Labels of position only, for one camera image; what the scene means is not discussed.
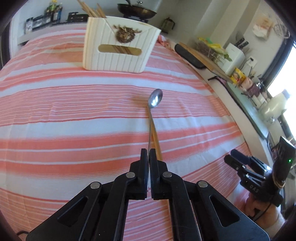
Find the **metal spoon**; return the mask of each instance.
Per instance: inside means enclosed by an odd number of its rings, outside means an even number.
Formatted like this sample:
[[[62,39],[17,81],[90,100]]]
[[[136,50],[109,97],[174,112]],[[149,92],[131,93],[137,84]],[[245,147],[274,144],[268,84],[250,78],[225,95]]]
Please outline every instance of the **metal spoon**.
[[[149,161],[149,152],[150,152],[150,145],[151,145],[151,122],[152,114],[151,109],[157,107],[163,98],[163,92],[161,89],[154,90],[148,98],[148,111],[149,111],[149,143],[148,143],[148,161]]]

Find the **hand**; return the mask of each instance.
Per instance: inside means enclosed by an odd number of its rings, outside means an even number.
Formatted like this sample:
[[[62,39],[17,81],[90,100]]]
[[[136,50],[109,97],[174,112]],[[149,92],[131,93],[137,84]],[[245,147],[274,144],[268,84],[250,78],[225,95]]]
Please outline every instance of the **hand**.
[[[249,193],[249,197],[246,200],[246,205],[244,207],[244,214],[247,216],[254,217],[255,216],[255,208],[260,211],[265,211],[269,206],[269,202],[261,202],[254,198],[253,194]],[[280,215],[279,210],[273,204],[268,208],[268,210],[260,217],[256,224],[260,226],[262,229],[266,229],[275,224],[278,217]]]

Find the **window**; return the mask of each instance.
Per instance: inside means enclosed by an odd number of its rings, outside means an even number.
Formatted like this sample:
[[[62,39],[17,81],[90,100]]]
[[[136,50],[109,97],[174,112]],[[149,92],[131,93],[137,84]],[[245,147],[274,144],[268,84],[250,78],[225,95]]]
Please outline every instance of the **window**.
[[[272,84],[268,88],[268,92],[272,97],[276,96],[284,89],[286,89],[291,95],[290,99],[287,102],[287,110],[284,113],[284,117],[289,125],[291,133],[296,137],[296,111],[295,111],[295,103],[296,103],[296,71],[295,71],[295,63],[296,63],[296,48],[292,48],[291,52],[283,66],[280,70],[277,77],[274,79]]]

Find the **pink and white striped cloth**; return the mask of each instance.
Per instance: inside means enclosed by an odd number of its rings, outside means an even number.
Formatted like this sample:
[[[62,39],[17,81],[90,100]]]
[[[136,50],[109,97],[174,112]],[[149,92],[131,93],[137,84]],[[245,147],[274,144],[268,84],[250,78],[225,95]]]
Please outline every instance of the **pink and white striped cloth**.
[[[15,231],[31,231],[89,183],[113,181],[148,148],[146,103],[163,159],[185,180],[206,180],[241,207],[246,192],[223,157],[250,154],[209,85],[155,44],[141,74],[82,68],[84,29],[28,42],[0,71],[0,206]],[[167,201],[130,201],[124,241],[172,240]]]

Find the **white basket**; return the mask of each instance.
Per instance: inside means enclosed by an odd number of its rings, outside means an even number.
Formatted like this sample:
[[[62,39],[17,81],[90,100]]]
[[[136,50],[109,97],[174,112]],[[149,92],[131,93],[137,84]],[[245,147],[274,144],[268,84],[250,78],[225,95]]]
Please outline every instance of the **white basket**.
[[[116,39],[118,29],[115,26],[139,30],[129,43],[120,43]],[[155,45],[160,29],[132,19],[107,16],[107,18],[88,18],[84,49],[83,68],[87,70],[121,71],[141,73]],[[125,53],[100,52],[99,46],[116,45],[141,50],[138,56]]]

